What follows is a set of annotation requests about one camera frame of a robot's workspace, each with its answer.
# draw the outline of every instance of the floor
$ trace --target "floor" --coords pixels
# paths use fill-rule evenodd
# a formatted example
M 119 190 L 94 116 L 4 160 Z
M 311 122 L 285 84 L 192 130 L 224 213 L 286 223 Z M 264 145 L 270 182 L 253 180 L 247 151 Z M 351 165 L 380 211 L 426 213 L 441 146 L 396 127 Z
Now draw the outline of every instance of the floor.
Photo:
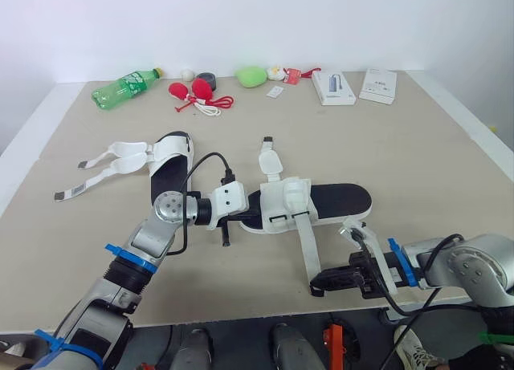
M 352 370 L 377 369 L 392 347 L 396 328 L 395 324 L 381 322 L 380 314 L 379 310 L 359 310 L 177 325 L 158 370 L 169 368 L 182 337 L 196 327 L 207 328 L 213 338 L 214 370 L 274 370 L 267 337 L 270 329 L 279 322 L 298 328 L 328 365 L 322 333 L 332 319 L 349 323 L 359 339 L 361 358 L 353 364 Z M 484 331 L 485 326 L 479 315 L 469 311 L 437 311 L 424 315 L 414 330 L 426 349 L 437 356 L 452 358 L 478 345 L 478 333 Z M 167 326 L 136 329 L 116 370 L 133 370 L 141 362 L 155 364 L 165 350 L 168 338 Z M 403 367 L 395 356 L 388 370 L 397 369 Z

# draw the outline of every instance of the green sponge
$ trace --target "green sponge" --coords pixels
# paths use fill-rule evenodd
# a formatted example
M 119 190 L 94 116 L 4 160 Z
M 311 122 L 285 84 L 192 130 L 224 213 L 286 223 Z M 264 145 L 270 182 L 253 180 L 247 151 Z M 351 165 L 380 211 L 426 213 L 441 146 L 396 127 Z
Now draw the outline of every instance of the green sponge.
M 261 67 L 244 67 L 236 71 L 235 75 L 244 87 L 257 87 L 267 79 L 266 70 Z

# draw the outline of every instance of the green bottle label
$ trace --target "green bottle label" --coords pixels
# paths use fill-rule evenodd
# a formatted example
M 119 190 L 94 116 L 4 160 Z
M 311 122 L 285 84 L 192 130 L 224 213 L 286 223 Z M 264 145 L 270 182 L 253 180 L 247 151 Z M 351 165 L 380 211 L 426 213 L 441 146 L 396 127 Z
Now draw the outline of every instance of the green bottle label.
M 146 90 L 146 83 L 143 80 L 143 77 L 139 74 L 139 71 L 135 71 L 125 77 L 121 77 L 121 79 L 127 83 L 132 97 Z

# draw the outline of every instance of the red toy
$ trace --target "red toy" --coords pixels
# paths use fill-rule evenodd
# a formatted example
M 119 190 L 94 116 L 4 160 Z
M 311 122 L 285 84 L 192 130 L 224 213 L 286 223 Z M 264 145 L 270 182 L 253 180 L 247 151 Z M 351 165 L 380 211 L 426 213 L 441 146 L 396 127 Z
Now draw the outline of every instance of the red toy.
M 194 96 L 190 95 L 187 86 L 183 83 L 172 83 L 168 91 L 170 95 L 188 103 L 182 107 L 175 107 L 177 112 L 180 112 L 185 107 L 189 107 L 191 104 L 200 111 L 208 116 L 219 116 L 221 115 L 220 108 L 230 108 L 234 103 L 234 99 L 230 96 L 223 96 L 220 99 L 212 100 L 213 94 L 209 83 L 204 79 L 196 79 L 191 85 L 191 90 Z

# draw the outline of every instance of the white shoe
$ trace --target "white shoe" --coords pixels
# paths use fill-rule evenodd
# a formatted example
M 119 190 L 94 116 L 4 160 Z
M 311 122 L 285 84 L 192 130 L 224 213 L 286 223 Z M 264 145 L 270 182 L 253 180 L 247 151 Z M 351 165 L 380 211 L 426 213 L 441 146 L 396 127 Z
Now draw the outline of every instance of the white shoe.
M 405 326 L 400 326 L 394 332 L 394 342 L 406 329 Z M 405 370 L 425 370 L 427 366 L 437 366 L 443 364 L 444 361 L 436 356 L 431 355 L 421 345 L 416 333 L 409 330 L 403 338 L 402 342 L 396 349 L 396 353 L 403 362 Z

